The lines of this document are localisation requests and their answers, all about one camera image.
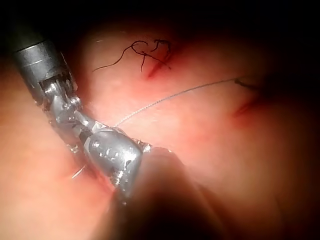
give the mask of dark background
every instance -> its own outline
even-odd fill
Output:
[[[166,19],[190,30],[228,28],[249,38],[303,46],[311,52],[318,47],[318,9],[316,3],[306,1],[2,1],[0,9],[1,53],[6,52],[3,35],[8,15],[13,14],[31,22],[61,48],[72,45],[96,24],[126,18]]]

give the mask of skin surface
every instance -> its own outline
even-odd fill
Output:
[[[165,58],[165,44],[150,52],[155,39],[172,43],[170,57]],[[141,71],[143,57],[128,50],[119,63],[93,72],[114,63],[137,40],[149,44],[137,45],[139,51],[167,66],[147,57]],[[110,126],[182,90],[254,75],[242,79],[259,90],[233,81],[201,88],[119,127],[132,138],[175,152],[196,186],[193,194],[205,201],[195,201],[199,208],[212,211],[208,218],[217,216],[233,237],[300,239],[311,234],[319,212],[319,118],[309,99],[286,88],[290,81],[279,78],[284,84],[270,85],[259,77],[288,70],[281,52],[224,33],[185,36],[162,25],[121,22],[93,30],[66,59],[84,111]],[[0,239],[90,239],[109,207],[111,190],[87,174],[71,179],[78,170],[72,154],[34,105],[13,65],[2,60],[0,66]],[[179,184],[168,192],[161,188],[165,196]],[[186,189],[181,202],[192,192]],[[135,204],[143,211],[150,194],[141,196]]]

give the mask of red incision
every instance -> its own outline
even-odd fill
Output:
[[[147,74],[146,80],[150,81],[152,80],[156,74],[162,70],[162,69],[167,69],[168,71],[172,70],[172,62],[174,60],[174,62],[176,62],[176,56],[182,51],[183,47],[177,47],[173,50],[171,50],[171,52],[166,56],[167,54],[167,46],[163,45],[161,46],[163,49],[157,49],[154,52],[152,52],[152,56],[156,59],[161,60],[162,62],[157,62],[154,67],[149,71],[149,73]]]

